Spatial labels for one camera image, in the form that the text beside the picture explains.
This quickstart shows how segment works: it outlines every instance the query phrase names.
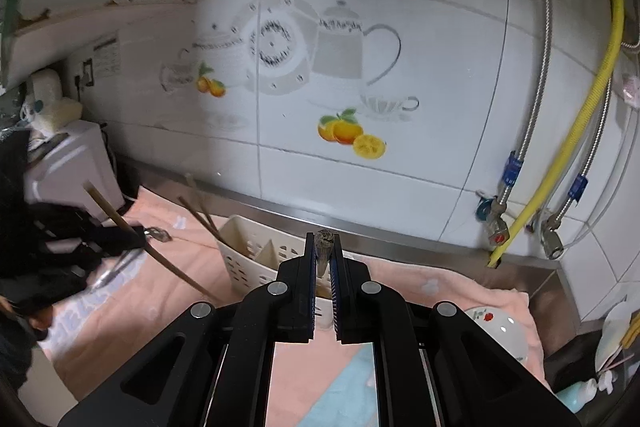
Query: white plastic container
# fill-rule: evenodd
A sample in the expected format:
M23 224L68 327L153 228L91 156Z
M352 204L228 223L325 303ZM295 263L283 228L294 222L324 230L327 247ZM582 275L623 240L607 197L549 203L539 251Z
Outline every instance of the white plastic container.
M233 247L218 241L231 284L243 296L274 281L282 261L305 252L304 239L242 216L229 217L220 228L220 235ZM328 330L334 323L329 270L316 282L316 325Z

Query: orange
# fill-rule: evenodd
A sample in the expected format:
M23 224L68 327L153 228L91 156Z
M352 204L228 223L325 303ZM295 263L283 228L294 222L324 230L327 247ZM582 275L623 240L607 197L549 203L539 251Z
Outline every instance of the orange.
M323 140L327 142L335 142L334 137L334 126L337 124L339 120L332 120L327 122L325 125L321 123L318 124L318 134Z
M346 120L336 120L334 124L334 138L338 143L351 145L353 141L364 133L364 129L357 123Z
M386 151L386 144L372 134L361 134L353 141L353 152L361 158L376 160Z
M226 86L219 80L210 80L209 81L209 92L215 96L216 98L221 98L225 96Z
M196 87L200 92L209 92L209 79L206 76L201 76L196 80Z

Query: blue label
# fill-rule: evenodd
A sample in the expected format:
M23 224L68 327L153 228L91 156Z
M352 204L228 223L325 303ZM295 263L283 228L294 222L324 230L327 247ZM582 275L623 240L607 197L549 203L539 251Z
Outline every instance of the blue label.
M589 180L581 174L575 177L574 183L571 185L571 188L569 188L569 197L575 200L576 203L579 203L580 198L584 194L587 183L589 183Z
M504 172L502 173L502 181L504 184L508 187L513 187L520 174L520 169L522 169L522 162L516 158L516 152L511 151L507 165L505 165Z

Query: white plate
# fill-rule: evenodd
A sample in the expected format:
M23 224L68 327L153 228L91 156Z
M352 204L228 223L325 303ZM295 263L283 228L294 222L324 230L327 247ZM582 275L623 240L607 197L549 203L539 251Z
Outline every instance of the white plate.
M525 363L529 344L522 325L500 308L480 306L465 312L518 362Z

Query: wooden stick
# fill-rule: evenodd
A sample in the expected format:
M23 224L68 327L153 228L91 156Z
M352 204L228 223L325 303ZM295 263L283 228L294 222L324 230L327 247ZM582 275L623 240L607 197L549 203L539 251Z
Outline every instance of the wooden stick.
M189 203L189 201L185 200L182 196L178 196L178 201L180 201L180 204L187 209L188 213L191 214L191 216L195 217L198 220L198 223L200 223L205 229L207 229L207 231L213 236L215 237L218 241L220 241L220 243L222 243L223 245L228 246L229 248L231 248L232 250L235 250L235 248L231 247L220 235L220 232L218 231L218 229L212 229L209 226L209 223L207 223L207 221L204 220L204 218L198 214L198 212L196 211L195 208L193 208L191 206L191 203Z
M121 229L128 230L131 233L136 233L130 226L127 221L122 219L122 216L118 214L113 208L109 201L104 199L103 195L100 194L97 188L95 188L90 182L86 182L82 187L87 193L91 196L92 200L102 209L102 211L107 214L111 218L111 220ZM218 302L218 298L213 295L209 290L207 290L204 286L201 286L197 282L195 282L191 277L189 277L185 272L180 270L177 266L172 264L165 256L163 256L158 250L152 247L150 244L145 245L146 252L153 257L158 263L164 266L167 270L169 270L174 275L178 276L180 279L185 281L189 286L195 288L203 295L209 297L214 303Z
M196 181L193 179L193 176L187 173L185 174L184 177L187 180L187 184L193 189L193 192L196 195L196 199L198 200L198 205L200 206L200 211L204 214L204 217L207 218L207 223L209 223L209 226L213 230L215 230L218 233L218 235L220 235L220 232L218 232L218 228L213 223L213 219L211 219L211 216L209 216L209 211L207 210L207 207L204 206L204 200L202 199L202 195L198 191L198 186L196 185Z

